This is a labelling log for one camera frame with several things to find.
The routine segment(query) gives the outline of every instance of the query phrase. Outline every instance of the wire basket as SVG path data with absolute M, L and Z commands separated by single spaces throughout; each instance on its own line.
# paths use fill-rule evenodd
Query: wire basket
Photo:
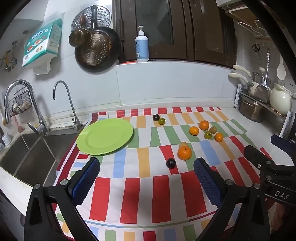
M 11 99 L 8 103 L 9 114 L 10 116 L 18 115 L 25 112 L 32 107 L 31 98 L 29 91 L 24 91 L 23 87 L 19 91 L 15 92 L 15 97 Z

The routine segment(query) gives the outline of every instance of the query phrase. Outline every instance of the orange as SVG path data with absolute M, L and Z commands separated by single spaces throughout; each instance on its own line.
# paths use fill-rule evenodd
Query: orange
M 198 133 L 199 133 L 199 129 L 198 129 L 198 127 L 196 127 L 196 126 L 192 126 L 192 127 L 190 127 L 190 129 L 189 129 L 189 133 L 191 134 L 191 135 L 193 135 L 193 136 L 197 136 L 198 135 Z
M 202 120 L 202 121 L 200 122 L 200 128 L 201 128 L 203 131 L 206 131 L 209 127 L 210 127 L 210 124 L 209 124 L 206 120 Z
M 178 150 L 178 157 L 183 160 L 187 161 L 192 156 L 192 151 L 188 146 L 181 146 Z
M 215 140 L 216 140 L 217 142 L 221 142 L 221 141 L 223 141 L 223 134 L 220 133 L 220 132 L 218 132 L 218 133 L 215 135 Z

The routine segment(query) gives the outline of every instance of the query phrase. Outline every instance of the kitchen sink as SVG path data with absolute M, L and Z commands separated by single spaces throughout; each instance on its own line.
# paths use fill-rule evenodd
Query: kitchen sink
M 56 169 L 71 143 L 78 136 L 75 129 L 20 135 L 0 160 L 0 167 L 21 181 L 34 186 L 52 186 Z

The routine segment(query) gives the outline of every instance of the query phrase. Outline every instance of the soap dispenser bottle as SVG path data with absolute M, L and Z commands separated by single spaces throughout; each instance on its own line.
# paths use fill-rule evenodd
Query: soap dispenser bottle
M 139 26 L 139 36 L 136 37 L 136 55 L 138 62 L 147 62 L 149 60 L 148 38 L 142 31 L 143 26 Z

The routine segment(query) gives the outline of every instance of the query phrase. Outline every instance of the green plate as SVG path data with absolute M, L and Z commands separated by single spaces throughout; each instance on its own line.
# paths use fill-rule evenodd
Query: green plate
M 117 150 L 128 142 L 133 126 L 123 119 L 97 121 L 79 134 L 76 144 L 79 150 L 89 155 L 102 155 Z

